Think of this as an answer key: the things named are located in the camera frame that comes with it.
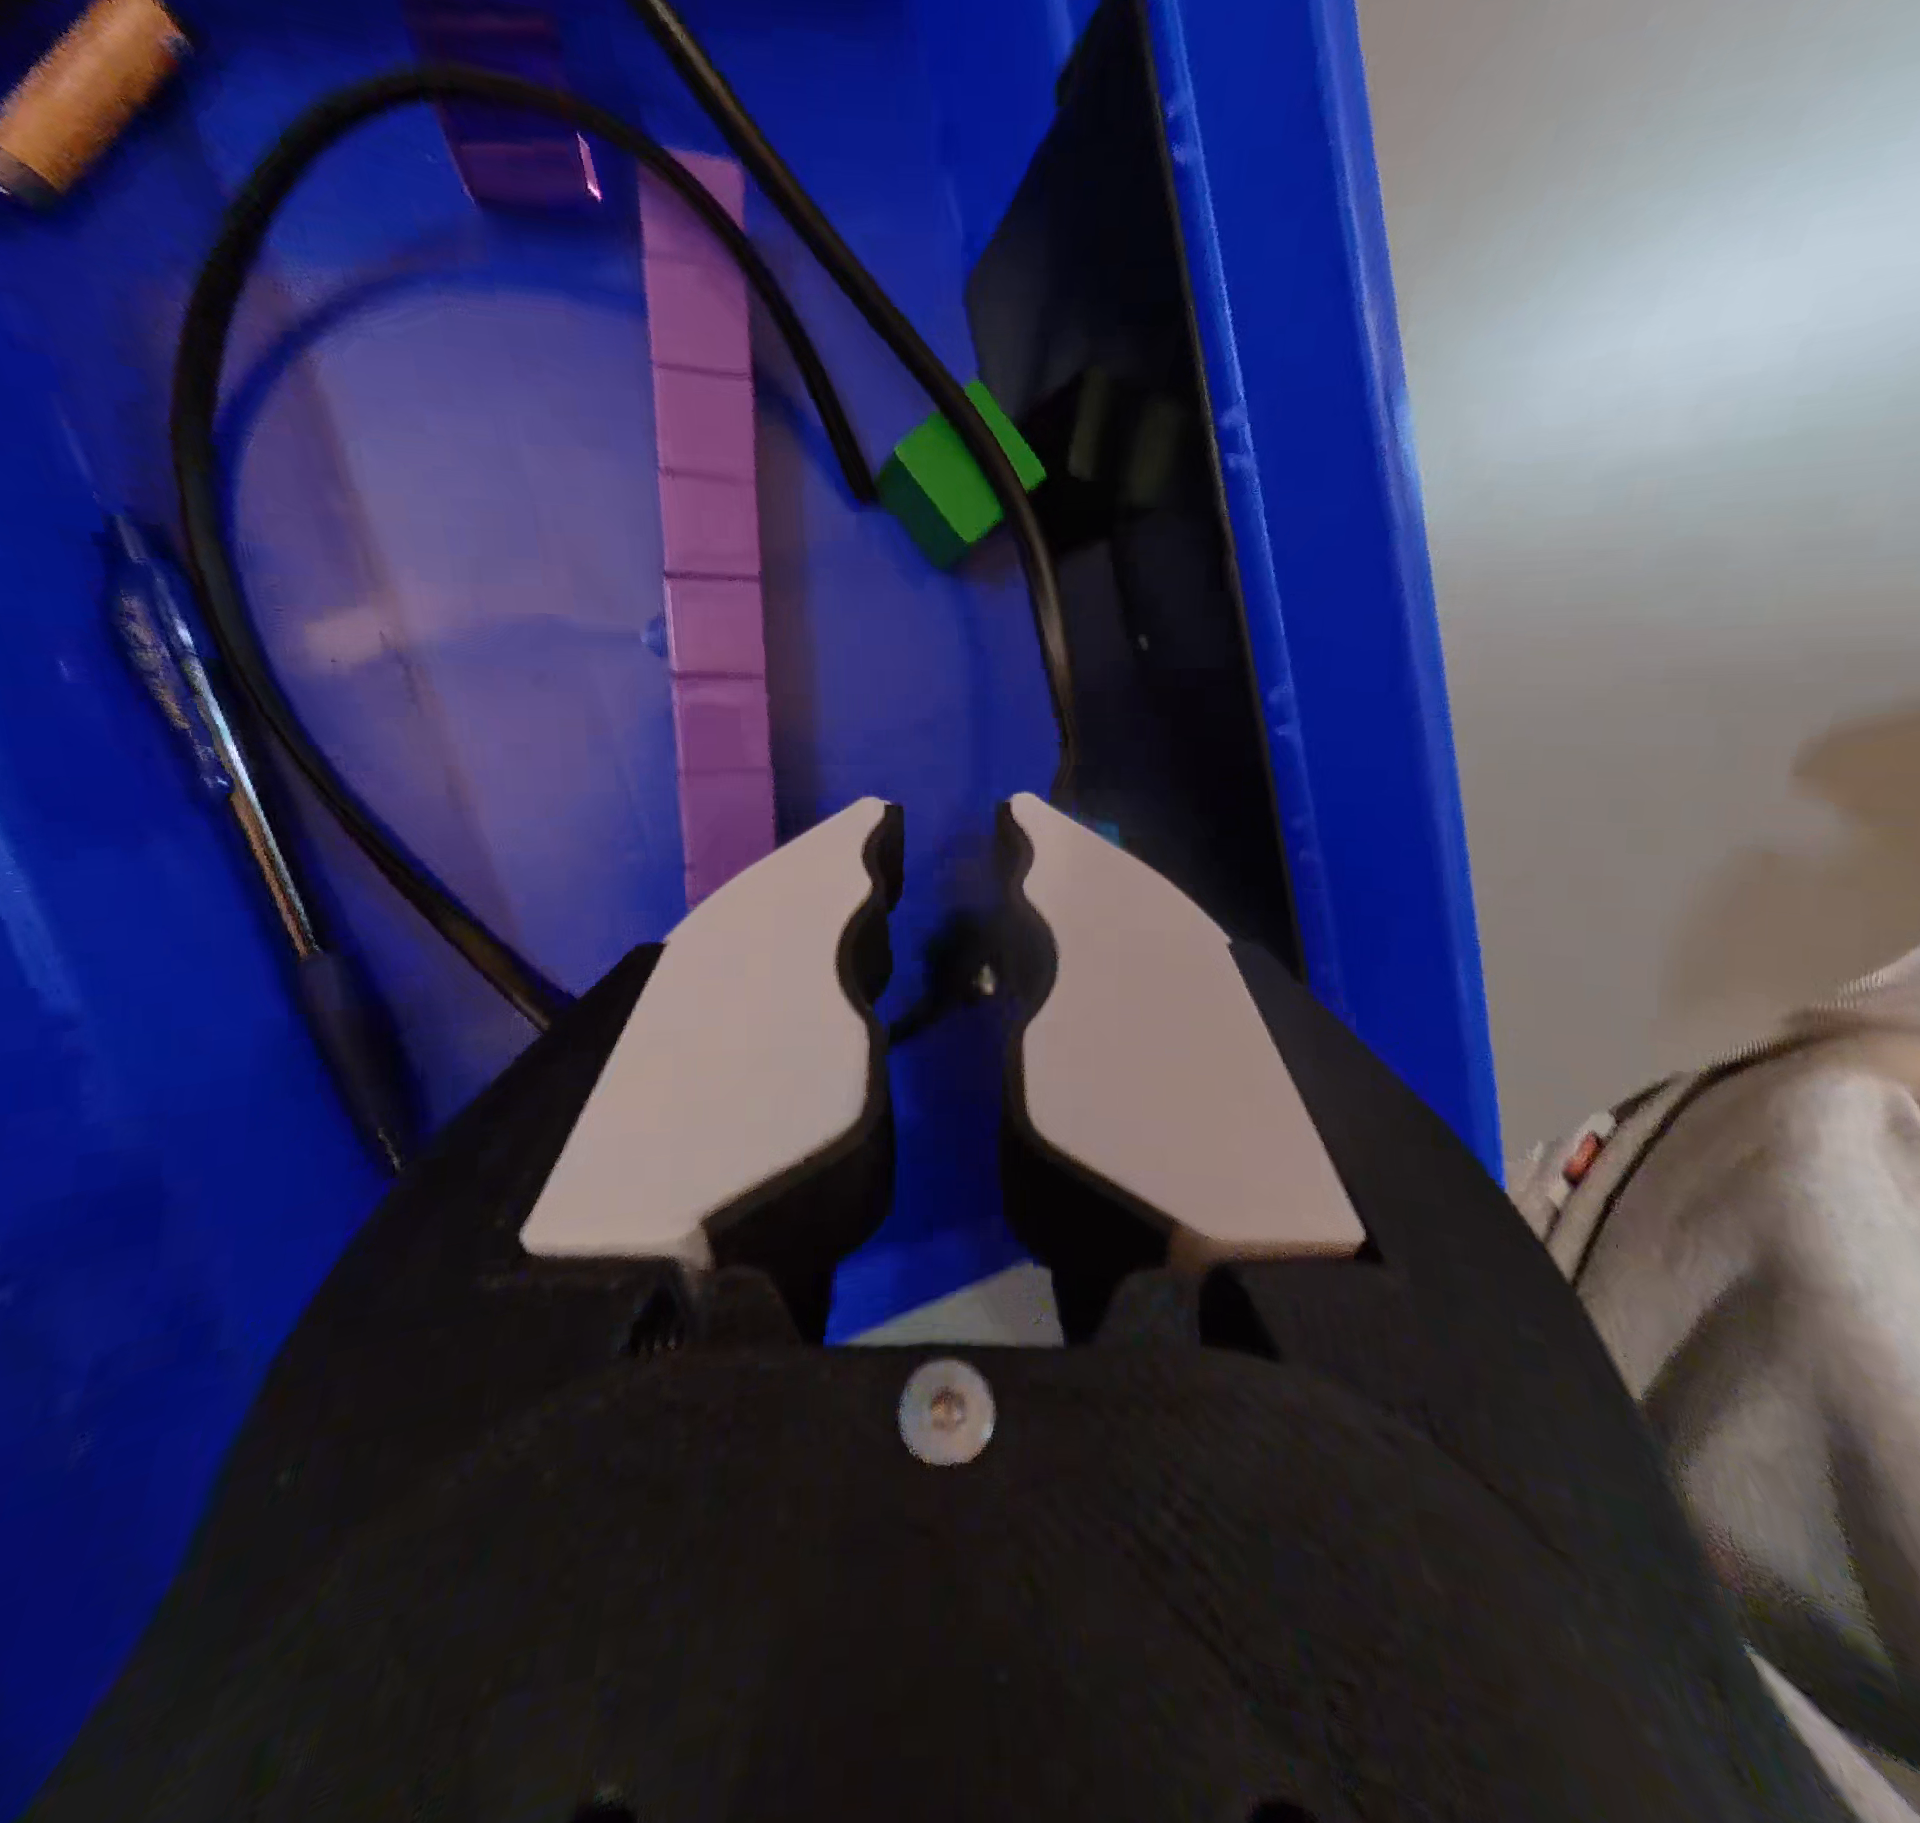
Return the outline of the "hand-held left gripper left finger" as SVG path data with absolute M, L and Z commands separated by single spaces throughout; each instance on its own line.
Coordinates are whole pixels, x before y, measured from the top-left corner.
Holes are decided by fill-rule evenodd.
M 667 939 L 522 1227 L 533 1260 L 752 1269 L 825 1339 L 886 1222 L 896 1130 L 877 1001 L 905 812 L 857 799 Z

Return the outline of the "short purple strip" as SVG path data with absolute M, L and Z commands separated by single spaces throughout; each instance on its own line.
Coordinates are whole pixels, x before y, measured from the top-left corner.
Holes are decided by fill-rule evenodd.
M 569 85 L 547 0 L 397 0 L 397 8 L 422 66 Z M 585 217 L 601 206 L 587 137 L 558 117 L 493 101 L 447 101 L 437 112 L 473 204 L 530 217 Z

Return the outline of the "person's grey sweatshirt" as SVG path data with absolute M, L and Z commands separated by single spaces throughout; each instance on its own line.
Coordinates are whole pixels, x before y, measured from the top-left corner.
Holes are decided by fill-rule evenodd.
M 1918 952 L 1538 1145 L 1506 1196 L 1765 1686 L 1857 1818 L 1917 1818 Z

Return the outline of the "long purple strip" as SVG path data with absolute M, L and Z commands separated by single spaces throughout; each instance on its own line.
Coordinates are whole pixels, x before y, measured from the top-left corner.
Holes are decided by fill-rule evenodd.
M 751 285 L 650 170 L 640 229 L 683 891 L 696 906 L 778 842 Z

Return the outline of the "tagged blue plastic bin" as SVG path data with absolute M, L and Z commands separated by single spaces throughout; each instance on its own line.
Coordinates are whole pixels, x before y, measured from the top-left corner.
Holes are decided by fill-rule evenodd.
M 181 532 L 171 371 L 232 192 L 326 93 L 406 62 L 401 0 L 165 0 L 198 33 L 68 199 L 5 212 L 5 1404 L 241 1378 L 375 1202 L 287 942 L 104 618 L 110 514 Z M 725 146 L 619 0 L 550 16 L 566 85 Z M 1098 0 L 673 0 L 829 224 L 962 381 L 967 303 Z M 83 0 L 5 40 L 5 82 Z M 1398 373 L 1355 0 L 1146 0 L 1249 678 L 1200 862 L 1220 924 L 1497 1160 L 1454 726 Z M 640 167 L 468 195 L 431 107 L 343 140 L 233 322 L 221 489 L 258 631 L 368 808 L 569 994 L 665 940 L 690 864 L 672 703 Z M 776 840 L 903 805 L 900 984 L 1001 799 L 1058 761 L 1018 553 L 943 573 L 844 489 L 754 326 Z

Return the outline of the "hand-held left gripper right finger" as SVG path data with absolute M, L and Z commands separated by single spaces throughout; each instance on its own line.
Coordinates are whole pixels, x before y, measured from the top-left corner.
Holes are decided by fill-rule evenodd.
M 1035 794 L 1001 803 L 1005 1215 L 1092 1339 L 1142 1272 L 1346 1262 L 1368 1244 L 1231 935 Z

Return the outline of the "black flat tablet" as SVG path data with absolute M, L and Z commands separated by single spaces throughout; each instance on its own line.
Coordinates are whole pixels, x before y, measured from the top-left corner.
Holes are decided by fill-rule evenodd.
M 978 371 L 1043 466 L 1081 809 L 1305 969 L 1148 0 L 1100 0 L 967 279 Z

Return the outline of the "brown thread spool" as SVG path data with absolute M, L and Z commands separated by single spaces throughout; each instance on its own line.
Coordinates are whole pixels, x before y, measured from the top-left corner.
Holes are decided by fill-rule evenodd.
M 60 201 L 194 50 L 165 0 L 93 0 L 3 107 L 3 197 Z

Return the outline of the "green block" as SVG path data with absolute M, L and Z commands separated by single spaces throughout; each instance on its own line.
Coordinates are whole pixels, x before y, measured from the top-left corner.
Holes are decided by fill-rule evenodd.
M 877 474 L 877 496 L 940 573 L 960 573 L 1005 523 L 991 478 L 940 412 L 896 443 Z

